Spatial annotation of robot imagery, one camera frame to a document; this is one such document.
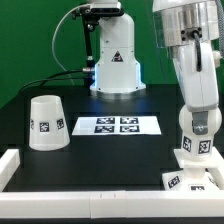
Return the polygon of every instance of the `black mount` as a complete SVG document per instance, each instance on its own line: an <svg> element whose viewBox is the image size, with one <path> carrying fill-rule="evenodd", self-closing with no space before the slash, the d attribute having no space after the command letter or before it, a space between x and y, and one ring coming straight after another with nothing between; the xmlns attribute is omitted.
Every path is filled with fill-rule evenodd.
<svg viewBox="0 0 224 224"><path fill-rule="evenodd" d="M99 25L99 20L103 17L111 18L111 17L120 17L124 15L124 10L116 9L116 8L92 8L82 7L79 11L73 11L73 19L75 20L77 17L82 17L82 24L85 36L86 43L86 65L87 67L94 68L95 61L92 53L92 45L90 33L95 31L96 26ZM90 75L88 80L85 80L85 86L89 87L94 83L94 74Z"/></svg>

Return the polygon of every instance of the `warning label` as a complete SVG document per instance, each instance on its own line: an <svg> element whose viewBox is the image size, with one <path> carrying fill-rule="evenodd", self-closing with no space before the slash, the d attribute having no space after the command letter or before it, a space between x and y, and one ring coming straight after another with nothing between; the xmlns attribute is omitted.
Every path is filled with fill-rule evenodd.
<svg viewBox="0 0 224 224"><path fill-rule="evenodd" d="M112 62L124 62L119 51L114 55Z"/></svg>

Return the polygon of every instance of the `metal bracket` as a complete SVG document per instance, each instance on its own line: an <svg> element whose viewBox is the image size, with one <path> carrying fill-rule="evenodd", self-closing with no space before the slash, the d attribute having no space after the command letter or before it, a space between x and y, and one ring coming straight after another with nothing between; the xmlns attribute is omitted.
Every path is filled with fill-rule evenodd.
<svg viewBox="0 0 224 224"><path fill-rule="evenodd" d="M196 135L208 134L208 111L193 113L193 132Z"/></svg>

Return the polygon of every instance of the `robot logo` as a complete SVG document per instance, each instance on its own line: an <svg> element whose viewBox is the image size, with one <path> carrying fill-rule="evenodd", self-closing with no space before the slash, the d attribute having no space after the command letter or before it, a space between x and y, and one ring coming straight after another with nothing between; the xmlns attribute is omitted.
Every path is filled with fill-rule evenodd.
<svg viewBox="0 0 224 224"><path fill-rule="evenodd" d="M124 62L119 51L114 55L112 62Z"/></svg>
<svg viewBox="0 0 224 224"><path fill-rule="evenodd" d="M183 148L188 152L191 152L191 140L185 136L183 139Z"/></svg>

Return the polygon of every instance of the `white cylinder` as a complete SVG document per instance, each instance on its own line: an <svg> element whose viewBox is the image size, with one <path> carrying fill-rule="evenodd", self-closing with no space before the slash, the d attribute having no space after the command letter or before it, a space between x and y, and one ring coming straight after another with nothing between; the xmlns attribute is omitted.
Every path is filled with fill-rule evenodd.
<svg viewBox="0 0 224 224"><path fill-rule="evenodd" d="M40 96L31 100L31 148L51 151L70 142L61 99L58 96Z"/></svg>
<svg viewBox="0 0 224 224"><path fill-rule="evenodd" d="M184 106L179 116L180 126L183 130L181 148L184 150L185 157L203 161L212 154L214 135L219 130L222 123L222 116L219 108L208 112L208 133L206 135L196 135L193 132L192 113Z"/></svg>

